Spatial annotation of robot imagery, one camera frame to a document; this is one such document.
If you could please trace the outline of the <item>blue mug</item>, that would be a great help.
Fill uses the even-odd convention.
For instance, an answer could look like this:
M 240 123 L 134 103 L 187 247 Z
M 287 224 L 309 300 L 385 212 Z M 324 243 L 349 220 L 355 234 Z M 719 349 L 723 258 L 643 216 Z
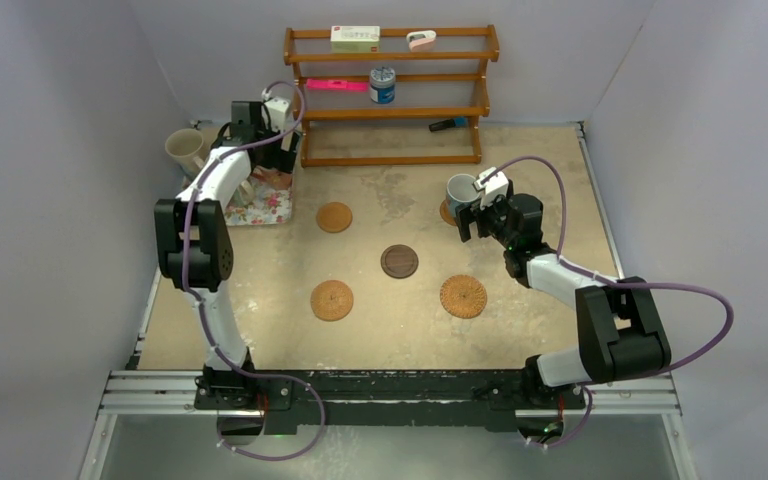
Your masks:
M 459 173 L 449 178 L 446 184 L 446 209 L 453 219 L 461 207 L 471 207 L 481 199 L 476 188 L 477 178 L 466 173 Z

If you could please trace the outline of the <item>woven rattan coaster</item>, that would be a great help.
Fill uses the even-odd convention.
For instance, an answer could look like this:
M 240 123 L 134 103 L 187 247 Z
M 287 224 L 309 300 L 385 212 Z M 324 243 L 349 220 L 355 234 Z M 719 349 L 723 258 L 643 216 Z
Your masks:
M 479 316 L 487 305 L 486 288 L 469 275 L 455 275 L 445 280 L 439 298 L 446 312 L 461 319 Z
M 351 288 L 339 280 L 327 280 L 311 292 L 310 306 L 314 316 L 323 321 L 338 321 L 345 318 L 354 305 Z

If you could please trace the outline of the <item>dark brown wooden coaster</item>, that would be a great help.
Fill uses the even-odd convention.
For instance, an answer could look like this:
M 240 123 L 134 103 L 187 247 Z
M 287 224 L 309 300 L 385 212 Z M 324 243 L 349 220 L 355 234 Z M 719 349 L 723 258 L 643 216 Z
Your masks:
M 404 279 L 416 272 L 419 266 L 419 257 L 407 245 L 391 245 L 382 252 L 380 265 L 383 272 L 389 277 Z

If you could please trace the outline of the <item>white mug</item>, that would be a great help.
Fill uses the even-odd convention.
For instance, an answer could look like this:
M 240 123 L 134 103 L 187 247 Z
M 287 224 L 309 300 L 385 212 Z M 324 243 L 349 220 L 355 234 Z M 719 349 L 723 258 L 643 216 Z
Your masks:
M 263 173 L 266 183 L 278 191 L 290 190 L 293 184 L 293 175 L 278 170 L 267 170 Z

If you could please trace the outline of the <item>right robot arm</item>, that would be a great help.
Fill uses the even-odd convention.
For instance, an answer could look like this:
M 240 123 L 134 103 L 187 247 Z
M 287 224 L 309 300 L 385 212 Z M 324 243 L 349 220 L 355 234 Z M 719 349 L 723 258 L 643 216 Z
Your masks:
M 462 241 L 473 233 L 495 239 L 511 278 L 575 312 L 575 346 L 527 359 L 524 399 L 544 407 L 561 387 L 626 380 L 667 367 L 671 347 L 654 298 L 641 280 L 598 280 L 563 265 L 543 239 L 543 210 L 542 202 L 528 194 L 501 196 L 487 208 L 471 204 L 455 210 Z

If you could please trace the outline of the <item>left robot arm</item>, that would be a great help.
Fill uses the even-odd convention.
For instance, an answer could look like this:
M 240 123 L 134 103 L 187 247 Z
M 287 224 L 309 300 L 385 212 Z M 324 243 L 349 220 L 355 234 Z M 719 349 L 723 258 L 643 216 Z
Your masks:
M 160 272 L 189 297 L 207 347 L 205 368 L 213 373 L 229 372 L 220 382 L 219 395 L 235 409 L 252 405 L 262 382 L 286 381 L 309 387 L 290 375 L 254 370 L 226 285 L 234 266 L 234 251 L 225 208 L 233 192 L 254 171 L 253 151 L 295 134 L 300 123 L 297 118 L 255 142 L 213 148 L 193 182 L 175 198 L 162 199 L 154 207 Z

